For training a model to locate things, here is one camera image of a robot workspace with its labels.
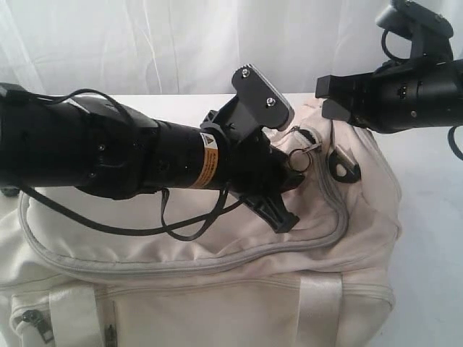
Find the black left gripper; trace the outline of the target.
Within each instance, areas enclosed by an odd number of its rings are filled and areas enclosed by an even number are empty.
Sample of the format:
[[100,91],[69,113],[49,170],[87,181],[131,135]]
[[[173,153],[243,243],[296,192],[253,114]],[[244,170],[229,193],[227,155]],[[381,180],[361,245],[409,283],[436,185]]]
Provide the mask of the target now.
[[217,206],[225,205],[230,192],[245,196],[245,205],[263,219],[275,234],[289,233],[300,218],[287,210],[280,194],[297,188],[305,179],[306,154],[285,155],[264,135],[233,146],[216,135],[218,166],[213,188],[219,191]]

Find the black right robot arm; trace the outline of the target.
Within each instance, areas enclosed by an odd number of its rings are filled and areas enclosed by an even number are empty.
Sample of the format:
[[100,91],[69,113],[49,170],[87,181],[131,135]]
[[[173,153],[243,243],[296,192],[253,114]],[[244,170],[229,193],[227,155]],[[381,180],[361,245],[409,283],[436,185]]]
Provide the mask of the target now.
[[386,62],[374,72],[317,80],[322,116],[381,134],[462,125],[462,60]]

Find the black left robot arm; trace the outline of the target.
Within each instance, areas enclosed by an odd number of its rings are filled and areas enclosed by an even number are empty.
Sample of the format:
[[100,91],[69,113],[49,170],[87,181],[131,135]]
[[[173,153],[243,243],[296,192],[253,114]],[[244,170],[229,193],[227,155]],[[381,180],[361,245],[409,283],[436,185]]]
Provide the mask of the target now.
[[236,95],[203,123],[188,127],[152,119],[91,89],[66,96],[39,95],[1,85],[1,188],[18,189],[87,227],[116,235],[133,230],[99,225],[43,196],[42,187],[75,187],[113,200],[172,188],[218,191],[201,215],[203,228],[227,213],[226,199],[261,217],[278,234],[298,217],[282,194],[302,174],[289,167],[264,129],[284,129],[294,112],[266,83],[236,85]]

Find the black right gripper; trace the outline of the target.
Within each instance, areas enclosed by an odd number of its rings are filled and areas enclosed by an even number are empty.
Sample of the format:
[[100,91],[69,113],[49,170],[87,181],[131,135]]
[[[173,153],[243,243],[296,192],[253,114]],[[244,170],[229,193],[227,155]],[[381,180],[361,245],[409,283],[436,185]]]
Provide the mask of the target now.
[[411,63],[387,61],[374,72],[319,77],[315,97],[327,98],[322,105],[322,117],[378,133],[413,129],[416,127],[413,103],[417,100],[415,72]]

